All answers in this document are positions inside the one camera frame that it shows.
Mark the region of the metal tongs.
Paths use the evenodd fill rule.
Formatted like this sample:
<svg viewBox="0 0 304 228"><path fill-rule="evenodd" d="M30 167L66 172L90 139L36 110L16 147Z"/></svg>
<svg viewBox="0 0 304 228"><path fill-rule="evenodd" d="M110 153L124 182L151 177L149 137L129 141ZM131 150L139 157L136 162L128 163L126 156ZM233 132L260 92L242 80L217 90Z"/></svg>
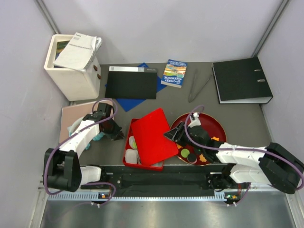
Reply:
<svg viewBox="0 0 304 228"><path fill-rule="evenodd" d="M192 80L192 83L191 83L190 93L189 93L189 96L188 96L188 102L189 103L193 102L196 99L196 97L200 94L200 92L203 90L203 88L207 85L207 83L213 77L213 74L211 74L206 79L206 81L201 85L201 87L199 88L199 90L197 92L195 92L195 85L196 85L196 81L197 81L197 78L198 78L198 74L199 74L199 72L196 69L195 72L194 72L194 77L193 77L193 80Z"/></svg>

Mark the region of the black pink sandwich cookie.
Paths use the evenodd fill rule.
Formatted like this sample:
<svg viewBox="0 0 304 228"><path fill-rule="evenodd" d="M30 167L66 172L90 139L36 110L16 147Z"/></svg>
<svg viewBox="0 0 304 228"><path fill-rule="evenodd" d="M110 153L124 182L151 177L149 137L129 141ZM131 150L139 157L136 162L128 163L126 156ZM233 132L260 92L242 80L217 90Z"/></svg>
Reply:
<svg viewBox="0 0 304 228"><path fill-rule="evenodd" d="M188 156L187 156L187 160L190 164L195 164L197 162L197 156L196 154L194 153L190 153Z"/></svg>

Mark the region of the dark red round plate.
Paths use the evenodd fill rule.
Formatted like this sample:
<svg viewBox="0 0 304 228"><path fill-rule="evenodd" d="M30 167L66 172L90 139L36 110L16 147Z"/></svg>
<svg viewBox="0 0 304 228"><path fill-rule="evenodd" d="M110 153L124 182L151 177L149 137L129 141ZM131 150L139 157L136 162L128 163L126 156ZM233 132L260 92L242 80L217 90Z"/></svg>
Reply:
<svg viewBox="0 0 304 228"><path fill-rule="evenodd" d="M218 137L219 141L224 141L226 142L227 137L226 137L226 133L224 131L224 128L222 127L222 125L216 120L214 119L212 116L208 115L208 114L203 114L201 113L199 115L199 120L201 122L201 126L203 129L205 129L208 134L210 135L210 137L212 138L213 136ZM177 157L187 163L190 164L187 160L187 158L183 158L181 156L181 150L182 149L188 149L190 151L190 153L194 153L197 156L197 162L195 164L191 164L191 165L196 165L196 166L204 166L204 165L208 165L210 164L209 161L207 162L201 162L199 156L202 154L202 152L197 152L195 153L195 150L193 147L191 146L186 146L186 147L182 147L180 149L178 149L178 154Z"/></svg>

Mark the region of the white paper manual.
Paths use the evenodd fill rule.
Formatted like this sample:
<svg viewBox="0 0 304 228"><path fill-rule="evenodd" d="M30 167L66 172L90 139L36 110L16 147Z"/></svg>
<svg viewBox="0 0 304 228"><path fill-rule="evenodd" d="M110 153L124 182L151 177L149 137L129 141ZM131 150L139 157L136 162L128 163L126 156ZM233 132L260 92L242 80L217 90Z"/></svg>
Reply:
<svg viewBox="0 0 304 228"><path fill-rule="evenodd" d="M75 33L53 62L54 66L85 72L102 44L100 37Z"/></svg>

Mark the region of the blue paperback book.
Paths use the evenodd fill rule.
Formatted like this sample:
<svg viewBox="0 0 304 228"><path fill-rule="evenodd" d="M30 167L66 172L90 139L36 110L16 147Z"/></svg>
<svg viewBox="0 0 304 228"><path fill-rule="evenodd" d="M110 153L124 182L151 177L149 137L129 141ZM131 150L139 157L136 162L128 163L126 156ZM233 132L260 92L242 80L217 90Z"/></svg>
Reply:
<svg viewBox="0 0 304 228"><path fill-rule="evenodd" d="M188 63L169 59L161 78L161 84L181 88Z"/></svg>

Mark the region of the orange fish cookie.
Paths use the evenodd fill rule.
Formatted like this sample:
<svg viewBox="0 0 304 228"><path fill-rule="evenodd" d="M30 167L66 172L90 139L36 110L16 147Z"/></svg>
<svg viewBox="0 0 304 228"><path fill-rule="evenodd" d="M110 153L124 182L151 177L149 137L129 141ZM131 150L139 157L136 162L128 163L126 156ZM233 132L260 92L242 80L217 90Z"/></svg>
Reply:
<svg viewBox="0 0 304 228"><path fill-rule="evenodd" d="M215 136L213 136L211 139L216 140L216 141L219 141L219 138L218 138L218 137L215 137Z"/></svg>

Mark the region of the orange flower cookie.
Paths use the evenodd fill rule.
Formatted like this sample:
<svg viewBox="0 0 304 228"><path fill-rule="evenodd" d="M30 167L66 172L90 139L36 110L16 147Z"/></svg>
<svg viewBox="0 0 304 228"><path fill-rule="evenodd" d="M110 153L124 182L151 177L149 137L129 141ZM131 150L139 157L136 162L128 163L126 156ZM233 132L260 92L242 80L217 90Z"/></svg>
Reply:
<svg viewBox="0 0 304 228"><path fill-rule="evenodd" d="M207 162L207 159L204 157L203 154L201 154L201 155L199 156L199 160L200 160L201 162Z"/></svg>

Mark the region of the red cookie box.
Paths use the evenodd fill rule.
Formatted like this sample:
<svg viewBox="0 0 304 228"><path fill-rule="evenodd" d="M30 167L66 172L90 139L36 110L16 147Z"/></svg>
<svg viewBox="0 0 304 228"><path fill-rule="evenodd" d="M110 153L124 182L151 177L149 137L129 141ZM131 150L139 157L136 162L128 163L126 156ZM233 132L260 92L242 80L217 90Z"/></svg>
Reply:
<svg viewBox="0 0 304 228"><path fill-rule="evenodd" d="M127 135L123 164L127 167L146 169L152 171L162 171L164 160L168 158L168 152L164 146L170 144L166 142L163 133L169 130L169 124L165 117L159 119L157 123L147 123L146 118L141 118L139 123L131 120Z"/></svg>

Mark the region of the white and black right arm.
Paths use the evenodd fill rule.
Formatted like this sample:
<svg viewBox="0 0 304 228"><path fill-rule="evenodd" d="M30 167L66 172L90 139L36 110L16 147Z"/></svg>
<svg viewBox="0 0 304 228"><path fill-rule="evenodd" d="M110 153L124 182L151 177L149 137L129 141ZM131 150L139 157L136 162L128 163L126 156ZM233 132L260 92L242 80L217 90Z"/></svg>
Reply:
<svg viewBox="0 0 304 228"><path fill-rule="evenodd" d="M261 183L294 194L304 186L304 164L278 143L266 147L244 147L212 139L201 124L180 122L164 136L180 146L201 151L210 163L225 164L222 183L233 188L238 183Z"/></svg>

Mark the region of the red box lid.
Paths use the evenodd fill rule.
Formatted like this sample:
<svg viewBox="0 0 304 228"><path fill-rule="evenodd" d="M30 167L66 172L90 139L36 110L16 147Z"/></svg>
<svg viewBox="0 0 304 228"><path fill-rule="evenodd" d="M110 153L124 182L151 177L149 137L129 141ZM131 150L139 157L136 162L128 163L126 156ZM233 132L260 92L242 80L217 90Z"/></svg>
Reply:
<svg viewBox="0 0 304 228"><path fill-rule="evenodd" d="M134 121L131 130L142 165L152 166L178 154L176 143L164 136L170 127L163 109Z"/></svg>

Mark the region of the pink notebook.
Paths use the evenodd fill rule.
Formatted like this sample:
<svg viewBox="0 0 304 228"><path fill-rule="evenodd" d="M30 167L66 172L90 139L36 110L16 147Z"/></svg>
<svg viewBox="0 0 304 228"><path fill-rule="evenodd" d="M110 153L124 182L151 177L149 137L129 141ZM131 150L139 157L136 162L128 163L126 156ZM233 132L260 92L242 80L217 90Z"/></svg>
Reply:
<svg viewBox="0 0 304 228"><path fill-rule="evenodd" d="M72 126L72 124L80 117L84 117L86 114L92 112L93 104L94 102L89 102L62 108L59 143L69 136L68 127Z"/></svg>

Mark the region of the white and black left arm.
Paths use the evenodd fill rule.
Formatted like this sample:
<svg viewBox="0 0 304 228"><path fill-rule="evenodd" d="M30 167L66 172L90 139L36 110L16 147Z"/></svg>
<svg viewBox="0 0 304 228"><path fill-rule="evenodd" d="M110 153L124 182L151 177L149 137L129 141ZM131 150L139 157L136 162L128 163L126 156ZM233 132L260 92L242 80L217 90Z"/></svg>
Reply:
<svg viewBox="0 0 304 228"><path fill-rule="evenodd" d="M122 128L115 122L117 104L109 104L108 99L96 101L92 111L86 114L71 135L58 144L54 149L45 152L43 185L48 194L49 188L75 192L83 185L95 185L103 188L107 185L108 177L102 174L98 165L82 167L79 157L88 144L99 134L112 141L124 138Z"/></svg>

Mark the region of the light blue headphones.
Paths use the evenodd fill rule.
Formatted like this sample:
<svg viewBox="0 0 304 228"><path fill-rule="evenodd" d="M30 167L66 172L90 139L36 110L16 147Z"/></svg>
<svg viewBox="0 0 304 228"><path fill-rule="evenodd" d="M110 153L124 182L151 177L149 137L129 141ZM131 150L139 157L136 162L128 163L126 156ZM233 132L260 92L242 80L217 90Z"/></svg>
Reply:
<svg viewBox="0 0 304 228"><path fill-rule="evenodd" d="M99 129L99 124L94 124L93 120L80 120L75 121L70 127L69 136L76 134L68 143L68 146L74 146L74 152L81 153L83 152L89 145L89 143L94 140L98 141L105 136L105 133L101 132Z"/></svg>

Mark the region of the white storage box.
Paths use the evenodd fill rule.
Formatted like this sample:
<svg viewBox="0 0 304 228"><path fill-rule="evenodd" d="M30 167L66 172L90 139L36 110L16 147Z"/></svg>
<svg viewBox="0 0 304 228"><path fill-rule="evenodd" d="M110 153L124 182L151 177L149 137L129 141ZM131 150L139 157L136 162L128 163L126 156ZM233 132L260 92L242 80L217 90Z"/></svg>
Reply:
<svg viewBox="0 0 304 228"><path fill-rule="evenodd" d="M97 58L94 58L92 64L84 73L73 69L54 67L53 65L58 43L70 41L72 37L72 35L59 34L52 36L44 69L69 101L95 99L99 96L101 81L101 67Z"/></svg>

